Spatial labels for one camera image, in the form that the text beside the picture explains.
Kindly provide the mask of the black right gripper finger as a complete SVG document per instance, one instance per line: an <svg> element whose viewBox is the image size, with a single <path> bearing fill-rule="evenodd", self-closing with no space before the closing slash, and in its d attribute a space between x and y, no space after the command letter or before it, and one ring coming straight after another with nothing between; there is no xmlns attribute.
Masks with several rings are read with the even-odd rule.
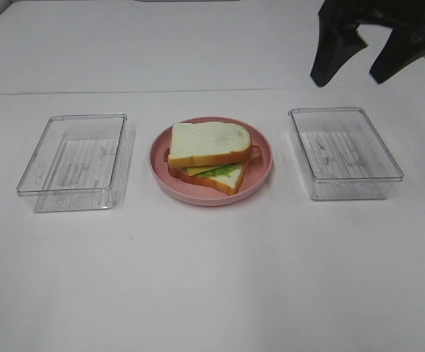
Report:
<svg viewBox="0 0 425 352"><path fill-rule="evenodd" d="M319 23L319 42L310 77L318 87L327 85L341 67L368 44L357 26Z"/></svg>
<svg viewBox="0 0 425 352"><path fill-rule="evenodd" d="M400 70L424 56L425 34L414 37L393 29L369 73L378 84L383 84Z"/></svg>

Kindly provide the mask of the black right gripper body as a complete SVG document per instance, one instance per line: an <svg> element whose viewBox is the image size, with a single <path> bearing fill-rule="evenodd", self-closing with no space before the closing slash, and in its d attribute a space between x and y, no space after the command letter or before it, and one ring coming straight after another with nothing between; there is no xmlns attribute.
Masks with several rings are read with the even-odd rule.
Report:
<svg viewBox="0 0 425 352"><path fill-rule="evenodd" d="M384 26L425 34L425 1L324 1L319 19L334 26Z"/></svg>

